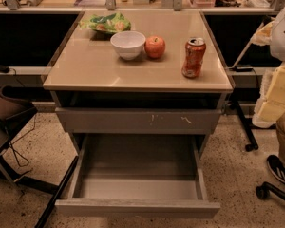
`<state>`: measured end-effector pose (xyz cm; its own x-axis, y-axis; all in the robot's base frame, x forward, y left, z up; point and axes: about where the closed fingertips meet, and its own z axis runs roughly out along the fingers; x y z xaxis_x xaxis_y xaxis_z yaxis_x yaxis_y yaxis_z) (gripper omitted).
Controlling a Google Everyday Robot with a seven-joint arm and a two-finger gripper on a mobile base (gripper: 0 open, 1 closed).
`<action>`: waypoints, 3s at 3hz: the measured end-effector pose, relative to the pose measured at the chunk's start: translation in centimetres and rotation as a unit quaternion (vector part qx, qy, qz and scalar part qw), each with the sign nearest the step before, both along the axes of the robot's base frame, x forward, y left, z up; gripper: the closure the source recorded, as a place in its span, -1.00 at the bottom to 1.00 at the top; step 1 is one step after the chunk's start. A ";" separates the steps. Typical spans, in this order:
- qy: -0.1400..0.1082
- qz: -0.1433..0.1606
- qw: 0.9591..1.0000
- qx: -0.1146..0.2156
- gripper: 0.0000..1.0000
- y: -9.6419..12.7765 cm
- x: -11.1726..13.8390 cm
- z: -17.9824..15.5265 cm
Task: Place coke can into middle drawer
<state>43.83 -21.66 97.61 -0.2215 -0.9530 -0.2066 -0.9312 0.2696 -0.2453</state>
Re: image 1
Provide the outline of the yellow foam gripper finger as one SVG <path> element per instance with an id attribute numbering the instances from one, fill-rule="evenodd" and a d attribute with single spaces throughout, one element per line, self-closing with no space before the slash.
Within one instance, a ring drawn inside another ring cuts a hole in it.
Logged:
<path id="1" fill-rule="evenodd" d="M 273 21 L 265 24 L 262 23 L 251 37 L 250 42 L 257 46 L 267 46 L 272 42 L 272 27 Z"/>
<path id="2" fill-rule="evenodd" d="M 285 112 L 285 63 L 276 69 L 265 71 L 260 87 L 260 97 L 256 101 L 256 118 L 274 123 Z"/>

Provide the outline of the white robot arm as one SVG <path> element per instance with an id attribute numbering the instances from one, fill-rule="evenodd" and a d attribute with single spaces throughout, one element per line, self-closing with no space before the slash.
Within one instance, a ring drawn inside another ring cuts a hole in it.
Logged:
<path id="1" fill-rule="evenodd" d="M 281 61 L 275 70 L 265 71 L 254 109 L 253 125 L 268 128 L 285 112 L 285 7 L 253 35 L 251 42 L 258 46 L 269 45 L 271 55 Z"/>

